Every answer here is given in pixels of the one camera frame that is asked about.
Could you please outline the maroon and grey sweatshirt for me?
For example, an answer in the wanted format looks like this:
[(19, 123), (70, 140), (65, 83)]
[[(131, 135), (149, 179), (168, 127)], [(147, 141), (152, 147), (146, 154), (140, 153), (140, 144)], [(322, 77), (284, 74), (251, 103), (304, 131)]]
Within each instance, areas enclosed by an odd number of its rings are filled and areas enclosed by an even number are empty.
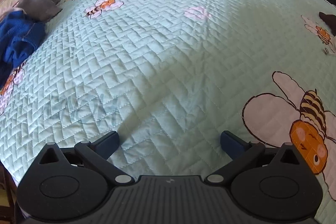
[(331, 29), (331, 33), (333, 34), (333, 36), (336, 36), (336, 16), (333, 14), (325, 14), (323, 12), (319, 12), (319, 17)]

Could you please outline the mint quilted bee bedspread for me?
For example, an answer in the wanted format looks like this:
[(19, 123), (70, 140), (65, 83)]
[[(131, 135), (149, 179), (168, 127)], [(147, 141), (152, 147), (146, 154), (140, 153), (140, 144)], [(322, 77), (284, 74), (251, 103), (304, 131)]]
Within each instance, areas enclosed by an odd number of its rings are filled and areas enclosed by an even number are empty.
[(318, 180), (320, 223), (335, 223), (335, 57), (319, 13), (326, 0), (68, 0), (46, 25), (1, 108), (1, 162), (19, 182), (41, 148), (116, 130), (111, 161), (140, 174), (205, 176), (229, 161), (230, 130), (289, 141), (292, 80), (327, 111), (329, 156)]

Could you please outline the blue garment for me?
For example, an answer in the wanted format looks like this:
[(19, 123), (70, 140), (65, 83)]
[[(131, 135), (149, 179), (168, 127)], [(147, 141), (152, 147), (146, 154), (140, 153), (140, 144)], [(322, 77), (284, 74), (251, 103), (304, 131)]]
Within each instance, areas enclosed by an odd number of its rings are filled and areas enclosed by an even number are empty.
[(45, 35), (45, 23), (32, 19), (22, 10), (4, 17), (1, 21), (1, 86), (12, 70), (38, 49)]

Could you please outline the grey garment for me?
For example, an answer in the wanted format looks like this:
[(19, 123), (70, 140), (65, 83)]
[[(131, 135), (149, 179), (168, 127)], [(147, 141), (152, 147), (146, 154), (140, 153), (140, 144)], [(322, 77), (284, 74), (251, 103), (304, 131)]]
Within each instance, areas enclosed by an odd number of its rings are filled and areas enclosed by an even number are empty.
[(48, 22), (62, 10), (60, 0), (19, 0), (17, 8), (23, 9), (33, 20)]

